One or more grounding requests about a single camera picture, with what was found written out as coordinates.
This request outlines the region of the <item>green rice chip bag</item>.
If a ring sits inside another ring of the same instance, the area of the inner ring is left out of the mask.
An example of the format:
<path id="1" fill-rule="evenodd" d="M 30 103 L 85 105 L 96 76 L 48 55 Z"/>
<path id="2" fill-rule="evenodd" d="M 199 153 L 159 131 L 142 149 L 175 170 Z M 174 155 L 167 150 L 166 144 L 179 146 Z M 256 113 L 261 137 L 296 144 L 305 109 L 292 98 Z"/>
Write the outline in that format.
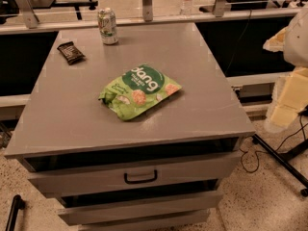
<path id="1" fill-rule="evenodd" d="M 131 120 L 182 89 L 174 80 L 147 64 L 115 78 L 98 99 L 121 120 Z"/>

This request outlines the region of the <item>grey drawer cabinet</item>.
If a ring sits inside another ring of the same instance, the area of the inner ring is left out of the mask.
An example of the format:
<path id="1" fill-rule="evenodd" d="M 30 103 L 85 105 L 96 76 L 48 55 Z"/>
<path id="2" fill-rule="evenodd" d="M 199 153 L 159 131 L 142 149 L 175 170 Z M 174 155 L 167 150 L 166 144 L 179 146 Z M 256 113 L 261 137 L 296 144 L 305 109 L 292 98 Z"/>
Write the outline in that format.
<path id="1" fill-rule="evenodd" d="M 69 65 L 57 49 L 50 51 L 7 158 L 17 159 L 30 175 L 239 152 L 253 126 L 195 25 L 132 26 L 118 33 L 118 44 L 107 46 L 94 29 L 59 32 L 57 43 L 73 41 L 85 59 Z M 137 118 L 123 121 L 100 103 L 99 93 L 143 64 L 182 89 Z M 88 207 L 218 191 L 221 179 L 48 198 L 60 201 L 62 209 Z"/>

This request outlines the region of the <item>dark brown snack bar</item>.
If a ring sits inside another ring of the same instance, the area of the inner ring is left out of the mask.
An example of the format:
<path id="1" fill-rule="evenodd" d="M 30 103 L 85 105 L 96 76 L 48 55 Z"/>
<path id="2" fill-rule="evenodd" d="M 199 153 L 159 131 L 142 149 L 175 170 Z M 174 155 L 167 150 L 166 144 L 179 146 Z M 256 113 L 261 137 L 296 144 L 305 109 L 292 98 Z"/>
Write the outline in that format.
<path id="1" fill-rule="evenodd" d="M 85 58 L 85 55 L 74 45 L 73 41 L 62 43 L 57 49 L 64 56 L 68 64 L 77 63 Z"/>

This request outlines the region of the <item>green white soda can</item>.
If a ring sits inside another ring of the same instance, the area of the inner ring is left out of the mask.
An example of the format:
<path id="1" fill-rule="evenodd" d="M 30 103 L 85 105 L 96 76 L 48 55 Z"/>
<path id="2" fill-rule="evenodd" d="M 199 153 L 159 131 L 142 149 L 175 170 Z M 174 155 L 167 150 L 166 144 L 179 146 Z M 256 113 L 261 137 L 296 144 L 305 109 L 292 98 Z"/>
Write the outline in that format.
<path id="1" fill-rule="evenodd" d="M 104 8 L 97 15 L 98 28 L 104 44 L 118 43 L 116 15 L 111 8 Z"/>

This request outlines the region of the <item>grey middle drawer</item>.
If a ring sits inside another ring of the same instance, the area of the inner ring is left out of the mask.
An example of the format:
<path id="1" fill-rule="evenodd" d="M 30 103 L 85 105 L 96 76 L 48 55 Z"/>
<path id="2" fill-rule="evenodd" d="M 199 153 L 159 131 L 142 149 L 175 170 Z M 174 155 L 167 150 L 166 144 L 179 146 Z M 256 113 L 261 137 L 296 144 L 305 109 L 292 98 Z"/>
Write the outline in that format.
<path id="1" fill-rule="evenodd" d="M 68 225 L 96 224 L 206 210 L 216 207 L 221 200 L 220 191 L 194 192 L 67 208 L 60 210 L 58 215 Z"/>

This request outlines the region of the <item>grey drawer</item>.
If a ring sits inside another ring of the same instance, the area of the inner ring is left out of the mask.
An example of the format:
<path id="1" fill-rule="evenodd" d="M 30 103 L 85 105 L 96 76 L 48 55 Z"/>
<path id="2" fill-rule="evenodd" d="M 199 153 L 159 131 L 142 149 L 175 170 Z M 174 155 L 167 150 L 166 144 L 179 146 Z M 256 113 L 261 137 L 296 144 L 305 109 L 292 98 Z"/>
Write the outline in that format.
<path id="1" fill-rule="evenodd" d="M 68 225 L 96 224 L 206 210 L 216 207 L 221 200 L 220 191 L 194 192 L 67 208 L 60 210 L 58 215 Z"/>
<path id="2" fill-rule="evenodd" d="M 78 231 L 147 231 L 151 229 L 204 222 L 208 216 L 208 210 L 189 211 L 149 218 L 136 218 L 81 225 L 78 228 Z"/>
<path id="3" fill-rule="evenodd" d="M 47 197 L 65 197 L 90 193 L 164 186 L 170 184 L 221 179 L 230 175 L 240 153 L 211 153 L 97 167 L 76 167 L 32 173 L 29 181 Z M 128 185 L 125 173 L 144 174 L 158 171 L 151 183 Z"/>

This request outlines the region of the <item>grey bottom drawer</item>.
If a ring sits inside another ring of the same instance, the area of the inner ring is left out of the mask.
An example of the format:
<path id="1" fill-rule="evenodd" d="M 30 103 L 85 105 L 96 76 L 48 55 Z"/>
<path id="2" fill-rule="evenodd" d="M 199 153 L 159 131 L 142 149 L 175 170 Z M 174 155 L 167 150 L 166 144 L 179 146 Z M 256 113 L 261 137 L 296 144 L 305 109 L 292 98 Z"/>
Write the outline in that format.
<path id="1" fill-rule="evenodd" d="M 151 229 L 204 222 L 208 216 L 208 210 L 189 211 L 149 218 L 136 218 L 81 225 L 78 228 L 78 231 L 147 231 Z"/>

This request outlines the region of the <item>grey top drawer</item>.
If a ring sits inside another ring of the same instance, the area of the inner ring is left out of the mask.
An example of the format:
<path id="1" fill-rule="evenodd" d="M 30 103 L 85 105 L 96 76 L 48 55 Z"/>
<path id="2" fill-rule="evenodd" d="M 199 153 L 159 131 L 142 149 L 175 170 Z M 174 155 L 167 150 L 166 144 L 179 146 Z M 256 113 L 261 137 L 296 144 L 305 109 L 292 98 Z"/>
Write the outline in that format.
<path id="1" fill-rule="evenodd" d="M 76 167 L 32 173 L 29 181 L 47 197 L 65 197 L 90 193 L 164 186 L 170 184 L 221 179 L 230 175 L 240 153 L 211 153 L 97 167 Z M 151 183 L 128 185 L 125 173 L 144 174 L 158 171 Z"/>

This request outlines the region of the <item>black metal stand leg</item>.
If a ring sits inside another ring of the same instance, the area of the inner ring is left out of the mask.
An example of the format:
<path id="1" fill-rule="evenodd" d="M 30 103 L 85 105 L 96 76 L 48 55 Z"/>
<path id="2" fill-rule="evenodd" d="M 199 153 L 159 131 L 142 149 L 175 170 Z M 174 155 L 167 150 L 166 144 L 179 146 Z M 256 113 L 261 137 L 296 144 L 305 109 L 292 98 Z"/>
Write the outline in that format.
<path id="1" fill-rule="evenodd" d="M 308 179 L 304 175 L 302 175 L 295 167 L 293 167 L 289 163 L 289 161 L 298 156 L 299 154 L 303 153 L 308 148 L 308 140 L 304 140 L 296 147 L 290 149 L 285 153 L 278 153 L 257 134 L 252 137 L 252 141 L 255 144 L 260 144 L 282 167 L 288 170 L 292 174 L 292 176 L 304 186 L 304 188 L 300 191 L 300 194 L 304 197 L 307 197 Z"/>

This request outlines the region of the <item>black bar lower left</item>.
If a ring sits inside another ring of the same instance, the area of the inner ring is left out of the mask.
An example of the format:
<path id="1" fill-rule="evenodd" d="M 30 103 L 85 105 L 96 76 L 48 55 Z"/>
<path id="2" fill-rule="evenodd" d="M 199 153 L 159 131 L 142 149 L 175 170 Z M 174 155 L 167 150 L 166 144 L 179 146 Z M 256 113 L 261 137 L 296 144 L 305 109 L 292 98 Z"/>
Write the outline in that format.
<path id="1" fill-rule="evenodd" d="M 9 212 L 9 217 L 5 231 L 14 231 L 18 211 L 24 209 L 25 209 L 25 201 L 19 194 L 15 195 L 13 197 L 13 202 Z"/>

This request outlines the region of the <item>metal railing frame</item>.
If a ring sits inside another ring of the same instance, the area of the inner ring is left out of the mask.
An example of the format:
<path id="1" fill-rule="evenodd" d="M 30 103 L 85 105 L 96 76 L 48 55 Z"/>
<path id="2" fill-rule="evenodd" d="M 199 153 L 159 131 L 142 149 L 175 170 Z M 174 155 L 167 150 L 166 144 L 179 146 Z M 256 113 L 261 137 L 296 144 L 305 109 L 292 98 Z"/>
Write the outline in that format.
<path id="1" fill-rule="evenodd" d="M 228 21 L 246 18 L 276 18 L 294 16 L 307 7 L 307 0 L 245 0 L 246 8 L 235 11 L 234 2 L 226 0 L 192 0 L 188 15 L 180 14 L 181 0 L 94 0 L 95 10 L 81 7 L 82 19 L 78 20 L 72 7 L 33 9 L 30 0 L 14 0 L 16 11 L 1 12 L 0 34 L 26 34 L 52 32 L 66 29 L 95 28 L 98 26 L 98 12 L 111 8 L 118 26 L 165 24 L 207 21 Z"/>

